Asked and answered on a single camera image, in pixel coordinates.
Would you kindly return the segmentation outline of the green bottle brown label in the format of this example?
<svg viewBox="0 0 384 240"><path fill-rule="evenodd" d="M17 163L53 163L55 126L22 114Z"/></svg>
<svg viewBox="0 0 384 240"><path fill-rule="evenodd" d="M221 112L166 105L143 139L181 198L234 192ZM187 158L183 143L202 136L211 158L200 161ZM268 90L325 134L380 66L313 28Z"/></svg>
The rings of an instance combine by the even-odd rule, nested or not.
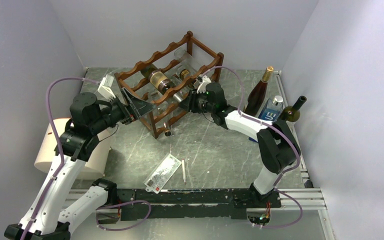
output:
<svg viewBox="0 0 384 240"><path fill-rule="evenodd" d="M168 90L175 88L175 83L169 79L160 68L150 64L143 68L140 73L149 80L149 82L164 95Z"/></svg>

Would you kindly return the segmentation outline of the clear bottle rack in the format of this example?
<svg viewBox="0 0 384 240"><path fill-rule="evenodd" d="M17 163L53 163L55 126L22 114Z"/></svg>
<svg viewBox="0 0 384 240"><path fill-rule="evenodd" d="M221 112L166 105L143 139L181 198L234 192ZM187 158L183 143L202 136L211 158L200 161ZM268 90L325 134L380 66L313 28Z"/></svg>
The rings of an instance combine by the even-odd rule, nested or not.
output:
<svg viewBox="0 0 384 240"><path fill-rule="evenodd" d="M184 48L180 47L174 51L174 56L182 64L183 67L190 72L198 72L203 66L195 57L189 54Z"/></svg>

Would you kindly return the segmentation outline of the dark red wine bottle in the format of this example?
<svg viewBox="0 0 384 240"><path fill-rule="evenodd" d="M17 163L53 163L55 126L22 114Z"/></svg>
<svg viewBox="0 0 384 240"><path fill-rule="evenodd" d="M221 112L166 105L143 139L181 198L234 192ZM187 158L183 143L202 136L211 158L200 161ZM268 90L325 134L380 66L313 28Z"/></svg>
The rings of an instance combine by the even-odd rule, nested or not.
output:
<svg viewBox="0 0 384 240"><path fill-rule="evenodd" d="M272 75L274 73L274 67L268 66L265 69L265 72L261 78L261 80L258 82L258 84L252 89L250 92L248 98L247 98L247 105L244 109L244 113L250 116L255 116L260 107L263 104L263 101L266 96L266 91L268 87L268 83L270 79L272 78Z"/></svg>

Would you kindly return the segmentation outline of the blue square bottle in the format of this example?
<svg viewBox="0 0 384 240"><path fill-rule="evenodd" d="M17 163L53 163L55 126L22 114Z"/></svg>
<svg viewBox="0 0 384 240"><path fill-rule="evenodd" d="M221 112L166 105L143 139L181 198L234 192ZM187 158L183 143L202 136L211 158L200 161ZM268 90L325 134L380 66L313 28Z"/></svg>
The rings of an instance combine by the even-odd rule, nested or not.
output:
<svg viewBox="0 0 384 240"><path fill-rule="evenodd" d="M284 99L280 95L269 98L258 115L258 119L274 122L283 110Z"/></svg>

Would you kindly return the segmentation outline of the green wine bottle white label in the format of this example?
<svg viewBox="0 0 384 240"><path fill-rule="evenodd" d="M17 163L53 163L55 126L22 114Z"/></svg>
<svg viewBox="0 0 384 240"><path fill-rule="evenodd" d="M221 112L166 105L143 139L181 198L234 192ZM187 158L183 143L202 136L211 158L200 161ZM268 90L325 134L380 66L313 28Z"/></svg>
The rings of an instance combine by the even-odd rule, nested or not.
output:
<svg viewBox="0 0 384 240"><path fill-rule="evenodd" d="M285 107L278 118L286 122L297 122L301 116L300 109L306 103L306 101L307 97L301 95L294 103L294 105Z"/></svg>

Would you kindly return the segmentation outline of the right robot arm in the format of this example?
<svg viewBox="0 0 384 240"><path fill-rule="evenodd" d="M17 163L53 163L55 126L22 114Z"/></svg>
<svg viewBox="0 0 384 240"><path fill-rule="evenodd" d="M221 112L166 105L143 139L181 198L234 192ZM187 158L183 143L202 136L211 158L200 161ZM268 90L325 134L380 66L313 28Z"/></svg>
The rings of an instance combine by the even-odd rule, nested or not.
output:
<svg viewBox="0 0 384 240"><path fill-rule="evenodd" d="M255 207L267 203L282 175L299 166L301 150L286 121L265 121L239 111L227 103L219 83L207 84L202 93L190 90L179 106L191 113L209 113L216 125L257 141L263 167L250 186Z"/></svg>

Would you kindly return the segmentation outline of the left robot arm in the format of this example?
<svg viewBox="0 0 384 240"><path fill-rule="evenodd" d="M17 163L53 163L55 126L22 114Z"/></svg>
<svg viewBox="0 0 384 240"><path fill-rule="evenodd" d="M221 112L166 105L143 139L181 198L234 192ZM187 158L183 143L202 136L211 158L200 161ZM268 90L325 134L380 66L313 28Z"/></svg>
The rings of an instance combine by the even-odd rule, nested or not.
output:
<svg viewBox="0 0 384 240"><path fill-rule="evenodd" d="M119 200L117 185L97 179L89 190L63 209L71 187L99 145L99 134L117 124L128 125L155 109L155 105L121 90L122 99L99 100L94 93L78 94L70 106L71 118L57 145L47 179L19 223L7 226L10 240L68 240L78 226L100 207Z"/></svg>

